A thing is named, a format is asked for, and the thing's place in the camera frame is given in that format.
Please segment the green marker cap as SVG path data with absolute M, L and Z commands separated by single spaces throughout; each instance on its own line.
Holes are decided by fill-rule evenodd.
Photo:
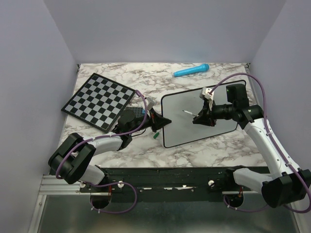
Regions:
M 157 139 L 159 136 L 159 132 L 156 132 L 155 135 L 153 136 L 153 139 Z

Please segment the white whiteboard black frame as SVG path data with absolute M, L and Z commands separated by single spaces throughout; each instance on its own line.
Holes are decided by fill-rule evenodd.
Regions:
M 219 119 L 214 127 L 193 124 L 194 116 L 182 110 L 198 114 L 204 101 L 199 97 L 201 87 L 166 94 L 161 98 L 162 116 L 172 122 L 162 129 L 163 146 L 172 148 L 186 143 L 195 142 L 209 137 L 229 133 L 237 129 L 233 120 Z

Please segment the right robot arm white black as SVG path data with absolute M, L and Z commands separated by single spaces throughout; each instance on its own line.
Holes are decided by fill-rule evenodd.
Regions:
M 311 172 L 302 170 L 273 136 L 262 108 L 249 104 L 245 85 L 231 84 L 225 88 L 229 103 L 221 105 L 215 103 L 211 88 L 202 88 L 200 98 L 204 104 L 193 124 L 214 127 L 219 119 L 237 122 L 254 141 L 270 175 L 236 166 L 224 177 L 224 186 L 235 190 L 241 185 L 256 191 L 272 208 L 304 199 L 311 185 Z

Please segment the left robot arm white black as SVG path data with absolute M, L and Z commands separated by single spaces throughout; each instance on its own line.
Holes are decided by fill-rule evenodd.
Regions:
M 88 139 L 78 133 L 70 134 L 50 157 L 48 165 L 58 179 L 68 184 L 77 181 L 91 183 L 96 191 L 102 192 L 107 188 L 108 180 L 98 166 L 90 164 L 91 159 L 98 154 L 126 148 L 132 141 L 132 134 L 139 130 L 151 128 L 156 132 L 171 122 L 154 109 L 140 117 L 126 109 L 110 133 Z

